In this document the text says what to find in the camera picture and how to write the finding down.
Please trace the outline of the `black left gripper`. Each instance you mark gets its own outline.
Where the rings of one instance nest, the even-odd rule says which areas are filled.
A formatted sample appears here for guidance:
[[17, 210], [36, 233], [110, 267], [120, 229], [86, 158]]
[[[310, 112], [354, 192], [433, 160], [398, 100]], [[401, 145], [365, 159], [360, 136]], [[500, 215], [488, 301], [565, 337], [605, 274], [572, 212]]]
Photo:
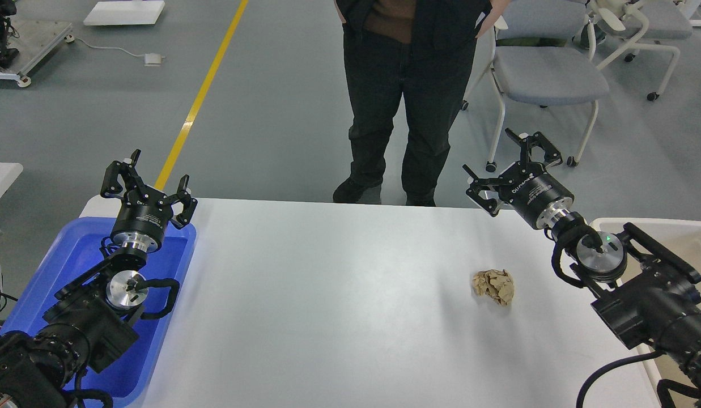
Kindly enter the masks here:
[[112, 243], [153, 253], [162, 247], [168, 224], [177, 230], [190, 224], [198, 201], [190, 193], [189, 174], [180, 178], [174, 194], [167, 196], [157, 189], [147, 191], [135, 169], [140, 154], [141, 150], [136, 149], [128, 159], [108, 165], [100, 196], [122, 201], [110, 234]]

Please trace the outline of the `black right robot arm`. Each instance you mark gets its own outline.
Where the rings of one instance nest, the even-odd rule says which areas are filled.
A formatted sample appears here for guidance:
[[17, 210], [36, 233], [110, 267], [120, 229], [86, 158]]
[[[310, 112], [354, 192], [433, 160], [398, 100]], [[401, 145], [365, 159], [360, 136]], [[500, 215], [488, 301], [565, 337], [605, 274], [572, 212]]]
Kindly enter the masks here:
[[651, 348], [597, 369], [580, 388], [576, 406], [583, 406], [589, 388], [607, 372], [667, 355], [691, 385], [659, 380], [660, 405], [673, 407], [672, 393], [679, 393], [701, 407], [700, 272], [631, 222], [617, 234], [591, 227], [571, 209], [573, 193], [547, 170], [561, 164], [559, 150], [540, 132], [505, 132], [520, 147], [520, 158], [493, 178], [480, 178], [463, 165], [467, 196], [490, 216], [507, 204], [529, 227], [543, 230], [555, 243], [555, 275], [594, 295], [597, 315], [628, 349]]

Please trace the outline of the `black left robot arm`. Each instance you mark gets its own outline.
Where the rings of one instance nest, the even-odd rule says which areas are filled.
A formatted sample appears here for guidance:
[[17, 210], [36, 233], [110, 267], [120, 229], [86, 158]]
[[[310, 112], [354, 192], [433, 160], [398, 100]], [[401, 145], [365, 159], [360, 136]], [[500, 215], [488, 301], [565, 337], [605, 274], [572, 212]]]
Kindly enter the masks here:
[[108, 392], [83, 388], [82, 379], [135, 344], [138, 320], [158, 320], [174, 309], [179, 281], [147, 279], [140, 270], [162, 248], [168, 225], [190, 224], [198, 201], [188, 175], [171, 195], [145, 184], [135, 169], [140, 154], [113, 161], [104, 175], [101, 196], [119, 199], [121, 207], [103, 259], [56, 292], [36, 335], [0, 335], [0, 407], [83, 407], [87, 400], [112, 407]]

